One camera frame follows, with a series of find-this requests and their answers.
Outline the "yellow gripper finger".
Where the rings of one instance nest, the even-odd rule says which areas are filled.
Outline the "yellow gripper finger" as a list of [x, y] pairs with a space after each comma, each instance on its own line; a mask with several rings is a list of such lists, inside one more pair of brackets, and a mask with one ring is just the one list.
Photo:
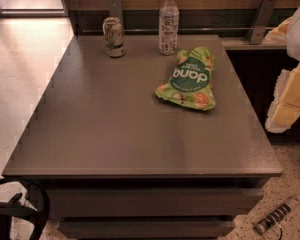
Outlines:
[[292, 71], [281, 71], [273, 96], [265, 128], [271, 133], [283, 133], [300, 117], [300, 63]]
[[291, 17], [285, 19], [277, 27], [275, 27], [266, 34], [265, 40], [269, 42], [285, 43], [290, 22]]

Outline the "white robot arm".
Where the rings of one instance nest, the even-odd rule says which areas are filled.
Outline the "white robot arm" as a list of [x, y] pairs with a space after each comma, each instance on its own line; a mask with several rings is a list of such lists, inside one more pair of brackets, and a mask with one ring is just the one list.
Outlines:
[[300, 117], [300, 7], [292, 17], [271, 30], [265, 39], [285, 44], [287, 55], [299, 62], [292, 71], [281, 71], [267, 113], [266, 130], [283, 133]]

